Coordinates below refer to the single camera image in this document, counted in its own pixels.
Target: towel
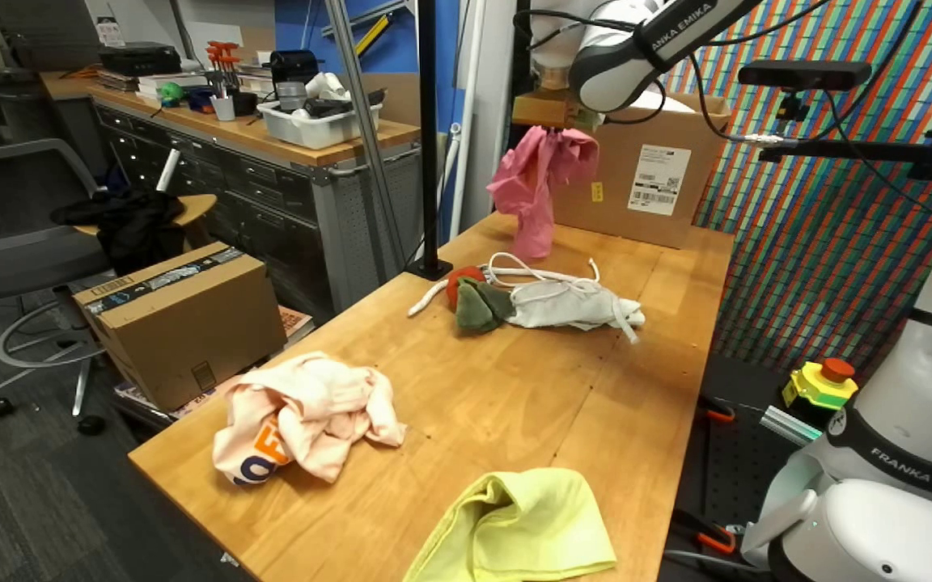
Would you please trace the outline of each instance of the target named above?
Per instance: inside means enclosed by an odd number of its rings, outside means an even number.
[[[274,469],[297,463],[336,480],[355,438],[406,444],[393,404],[393,380],[325,353],[289,358],[238,377],[229,423],[215,434],[215,469],[239,484],[262,484]]]
[[[406,580],[573,580],[613,566],[614,548],[588,480],[573,469],[531,469],[474,480]]]
[[[581,128],[547,131],[531,127],[525,138],[499,160],[489,194],[501,212],[519,217],[512,245],[520,258],[555,251],[555,184],[582,184],[595,179],[599,142]]]

